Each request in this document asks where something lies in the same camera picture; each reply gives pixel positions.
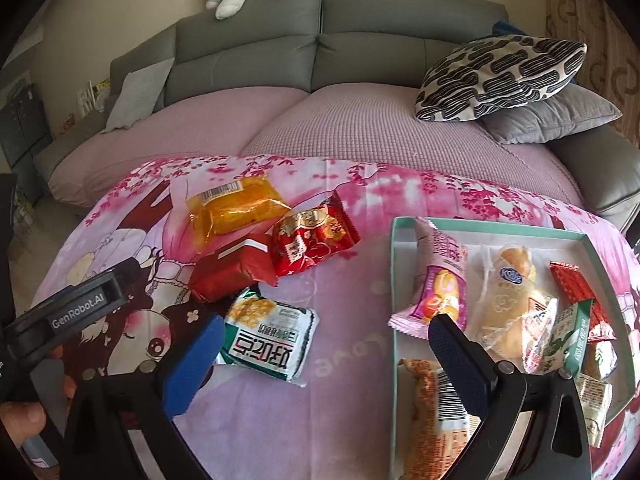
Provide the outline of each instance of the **screw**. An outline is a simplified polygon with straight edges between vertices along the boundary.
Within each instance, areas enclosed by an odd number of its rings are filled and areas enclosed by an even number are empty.
[[[156,362],[151,359],[142,361],[140,363],[140,366],[138,367],[138,370],[140,370],[143,374],[150,374],[155,369],[156,369]]]
[[[508,361],[500,361],[498,363],[498,370],[500,370],[503,374],[513,374],[515,370],[515,366]]]
[[[560,368],[558,370],[558,375],[560,377],[562,377],[563,379],[566,379],[566,380],[574,378],[574,376],[571,374],[571,372],[569,370],[567,370],[566,368]]]
[[[90,381],[95,377],[95,370],[93,368],[87,368],[84,372],[82,372],[82,378],[85,381]]]

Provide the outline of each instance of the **candy wrapper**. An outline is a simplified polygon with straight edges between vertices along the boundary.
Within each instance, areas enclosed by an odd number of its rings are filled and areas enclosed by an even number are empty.
[[[402,360],[417,380],[414,428],[401,480],[440,480],[480,423],[437,362]]]
[[[575,387],[582,405],[589,445],[600,447],[607,412],[613,398],[613,387],[584,374],[578,374],[575,378]]]
[[[618,365],[618,356],[611,341],[587,343],[582,362],[582,373],[602,381],[609,377]]]
[[[268,300],[248,288],[226,315],[220,354],[227,364],[304,386],[300,374],[317,325],[310,308]]]
[[[505,246],[490,264],[480,302],[482,346],[526,373],[539,370],[558,310],[558,298],[538,290],[535,279],[529,250]]]
[[[276,273],[297,274],[359,241],[360,235],[334,193],[318,207],[288,215],[273,227]]]
[[[593,300],[587,343],[613,341],[616,335],[609,324],[607,314],[604,312],[600,302],[596,299],[596,295],[591,290],[589,283],[584,279],[579,267],[561,262],[551,262],[549,263],[549,270],[555,278],[556,283],[558,283],[558,286],[567,296],[569,303],[573,304],[581,300]]]
[[[247,234],[201,258],[193,269],[189,288],[201,301],[214,301],[255,282],[278,284],[271,263],[271,237]]]
[[[573,377],[578,375],[587,348],[592,304],[593,300],[578,301],[558,315],[545,350],[543,373],[565,368]]]
[[[415,233],[418,259],[412,302],[408,308],[393,314],[388,325],[427,339],[430,320],[437,314],[447,314],[464,330],[466,246],[422,218],[415,219]]]
[[[246,176],[187,200],[194,243],[202,248],[216,235],[278,218],[289,210],[266,176]]]

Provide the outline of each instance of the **red wrapper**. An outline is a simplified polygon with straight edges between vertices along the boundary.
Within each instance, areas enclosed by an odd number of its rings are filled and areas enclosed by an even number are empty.
[[[549,263],[549,270],[556,279],[558,286],[564,291],[569,303],[574,304],[577,301],[593,300],[587,343],[614,341],[616,335],[609,324],[607,314],[605,314],[602,305],[591,290],[589,283],[584,279],[579,267],[562,262],[551,262]]]
[[[275,286],[278,277],[270,251],[269,235],[247,234],[238,238],[198,261],[189,288],[200,300],[212,303],[255,282]]]
[[[334,193],[318,207],[286,216],[273,227],[276,274],[297,274],[359,241],[360,235]]]

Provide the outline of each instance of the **human hand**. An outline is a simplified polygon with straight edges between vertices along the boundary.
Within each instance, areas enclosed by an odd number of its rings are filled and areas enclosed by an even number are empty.
[[[62,348],[54,352],[56,357],[62,356]],[[71,377],[65,376],[64,389],[66,398],[71,399],[76,392],[76,384]],[[0,420],[16,447],[22,446],[25,440],[39,434],[47,421],[44,409],[38,402],[5,402],[0,404]]]

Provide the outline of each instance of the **pink snack package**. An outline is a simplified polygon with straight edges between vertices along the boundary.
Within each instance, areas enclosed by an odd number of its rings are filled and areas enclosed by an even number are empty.
[[[460,330],[464,330],[466,246],[423,218],[415,219],[415,233],[418,263],[412,302],[408,308],[393,314],[388,325],[427,339],[430,320],[437,314],[448,314]]]

